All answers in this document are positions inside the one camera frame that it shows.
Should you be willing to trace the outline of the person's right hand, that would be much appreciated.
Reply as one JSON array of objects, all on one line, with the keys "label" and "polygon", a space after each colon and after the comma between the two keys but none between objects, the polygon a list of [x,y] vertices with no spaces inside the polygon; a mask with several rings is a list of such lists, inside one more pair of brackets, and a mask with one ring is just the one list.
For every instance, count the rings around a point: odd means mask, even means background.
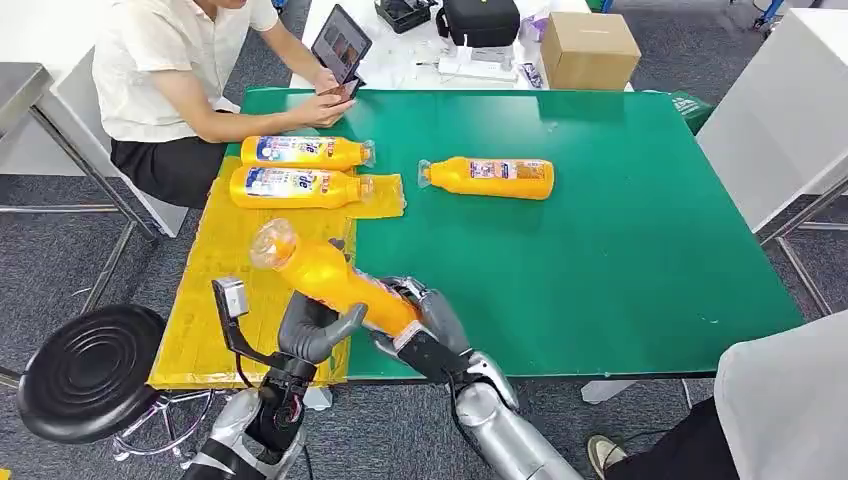
[{"label": "person's right hand", "polygon": [[356,103],[355,99],[343,101],[339,95],[313,95],[288,111],[295,124],[301,127],[332,127],[346,111]]}]

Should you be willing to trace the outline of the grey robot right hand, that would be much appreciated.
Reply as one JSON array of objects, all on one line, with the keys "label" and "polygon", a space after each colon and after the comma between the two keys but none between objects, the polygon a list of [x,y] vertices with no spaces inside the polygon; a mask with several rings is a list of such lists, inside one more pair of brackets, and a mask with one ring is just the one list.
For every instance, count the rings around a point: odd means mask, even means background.
[{"label": "grey robot right hand", "polygon": [[381,282],[415,308],[418,323],[398,338],[371,331],[375,347],[433,383],[462,377],[470,366],[472,348],[446,297],[412,277],[388,276]]}]

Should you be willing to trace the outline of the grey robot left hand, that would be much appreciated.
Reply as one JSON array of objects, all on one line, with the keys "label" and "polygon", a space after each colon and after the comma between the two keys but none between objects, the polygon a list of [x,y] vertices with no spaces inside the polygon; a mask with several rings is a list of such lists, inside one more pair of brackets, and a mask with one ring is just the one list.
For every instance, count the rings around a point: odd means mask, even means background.
[{"label": "grey robot left hand", "polygon": [[355,303],[338,313],[321,302],[294,291],[278,331],[282,353],[317,365],[327,360],[333,348],[359,329],[368,306]]}]

